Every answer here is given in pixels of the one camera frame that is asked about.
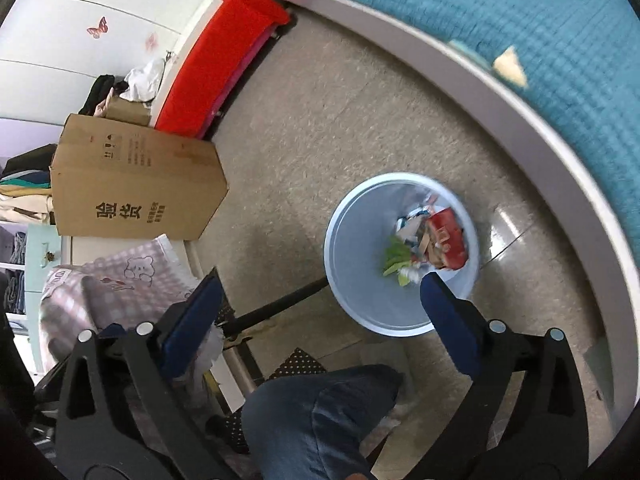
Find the red brown snack box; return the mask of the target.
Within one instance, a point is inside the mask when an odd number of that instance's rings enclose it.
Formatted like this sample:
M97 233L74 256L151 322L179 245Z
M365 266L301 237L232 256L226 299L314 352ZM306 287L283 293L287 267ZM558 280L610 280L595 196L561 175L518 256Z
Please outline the red brown snack box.
M448 207L428 216L421 224L419 252L437 270L459 270L469 256L463 230L454 211Z

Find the grey metal trash bin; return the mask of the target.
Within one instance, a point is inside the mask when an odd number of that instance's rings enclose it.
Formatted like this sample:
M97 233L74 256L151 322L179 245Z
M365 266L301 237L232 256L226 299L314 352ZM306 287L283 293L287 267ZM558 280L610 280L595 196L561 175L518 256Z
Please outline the grey metal trash bin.
M379 335L412 337L433 328L421 304L422 278L434 272L454 296L468 298L480 244L453 192L420 174L392 172L341 200L323 260L334 297L354 321Z

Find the pink checkered tablecloth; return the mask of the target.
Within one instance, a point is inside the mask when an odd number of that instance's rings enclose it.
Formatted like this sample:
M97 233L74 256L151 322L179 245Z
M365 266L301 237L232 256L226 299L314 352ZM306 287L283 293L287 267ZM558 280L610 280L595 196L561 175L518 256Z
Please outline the pink checkered tablecloth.
M166 235L82 266L58 266L49 272L40 299L43 369L69 356L83 330L155 323L200 283Z

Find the person's leg in jeans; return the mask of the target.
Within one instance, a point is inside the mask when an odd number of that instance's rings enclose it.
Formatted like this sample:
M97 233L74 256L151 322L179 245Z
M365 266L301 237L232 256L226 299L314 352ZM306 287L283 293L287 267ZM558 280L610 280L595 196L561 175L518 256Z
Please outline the person's leg in jeans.
M403 381L375 364L264 382L242 408L250 457L265 479L371 479L360 444Z

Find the teal drawer unit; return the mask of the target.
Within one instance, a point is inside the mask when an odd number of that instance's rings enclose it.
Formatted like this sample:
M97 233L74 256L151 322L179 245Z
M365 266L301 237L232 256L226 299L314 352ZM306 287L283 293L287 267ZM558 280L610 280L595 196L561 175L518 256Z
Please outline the teal drawer unit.
M51 262L44 260L46 252L53 252L55 259ZM40 298L50 270L61 261L62 240L56 227L30 224L26 230L25 310L28 338L38 373L43 372L39 341Z

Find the large cardboard box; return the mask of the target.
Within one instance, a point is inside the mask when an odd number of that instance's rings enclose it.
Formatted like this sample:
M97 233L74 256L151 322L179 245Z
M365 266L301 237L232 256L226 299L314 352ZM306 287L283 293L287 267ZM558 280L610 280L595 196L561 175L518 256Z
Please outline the large cardboard box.
M228 193L215 145L70 115L50 168L62 236L198 240Z

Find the small cardboard box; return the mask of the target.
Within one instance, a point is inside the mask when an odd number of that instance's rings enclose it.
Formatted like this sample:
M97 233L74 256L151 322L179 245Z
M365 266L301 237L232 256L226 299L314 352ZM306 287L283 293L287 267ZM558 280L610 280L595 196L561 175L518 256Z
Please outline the small cardboard box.
M104 117L115 122L147 127L151 120L151 110L141 102L131 102L113 96L106 104Z

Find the black clothes pile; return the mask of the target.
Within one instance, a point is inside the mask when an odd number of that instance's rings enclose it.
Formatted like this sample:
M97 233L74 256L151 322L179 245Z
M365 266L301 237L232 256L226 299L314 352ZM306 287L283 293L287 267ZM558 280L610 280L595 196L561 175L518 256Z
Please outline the black clothes pile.
M101 75L94 81L85 104L78 112L79 115L93 116L98 106L106 100L111 91L116 96L125 92L129 87L128 82L119 76Z

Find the white plastic bag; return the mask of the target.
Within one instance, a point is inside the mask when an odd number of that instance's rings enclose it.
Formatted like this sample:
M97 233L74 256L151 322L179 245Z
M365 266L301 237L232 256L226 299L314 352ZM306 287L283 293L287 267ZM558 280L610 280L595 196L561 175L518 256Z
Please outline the white plastic bag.
M145 66L130 70L124 79L128 87L120 97L129 102L149 103L153 101L160 90L165 66L163 58L154 58Z

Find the teal bed mattress sheet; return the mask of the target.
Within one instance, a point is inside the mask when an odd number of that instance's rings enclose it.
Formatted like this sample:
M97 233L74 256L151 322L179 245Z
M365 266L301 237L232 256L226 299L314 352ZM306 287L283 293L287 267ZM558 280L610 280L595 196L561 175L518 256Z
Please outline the teal bed mattress sheet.
M570 144L639 243L639 20L628 0L350 0L487 62L513 49L518 92Z

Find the white wardrobe doors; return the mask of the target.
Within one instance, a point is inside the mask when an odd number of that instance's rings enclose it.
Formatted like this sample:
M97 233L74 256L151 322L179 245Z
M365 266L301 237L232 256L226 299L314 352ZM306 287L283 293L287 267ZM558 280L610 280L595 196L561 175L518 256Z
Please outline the white wardrobe doors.
M61 125L101 75L171 51L203 0L16 0L1 25L1 115Z

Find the red storage bench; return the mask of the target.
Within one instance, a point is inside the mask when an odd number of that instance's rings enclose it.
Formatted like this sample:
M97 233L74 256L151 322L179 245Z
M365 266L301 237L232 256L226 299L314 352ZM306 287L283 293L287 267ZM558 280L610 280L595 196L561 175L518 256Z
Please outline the red storage bench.
M186 138L205 136L215 116L259 51L291 15L276 0L216 0L218 8L194 44L177 56L154 101L156 130Z

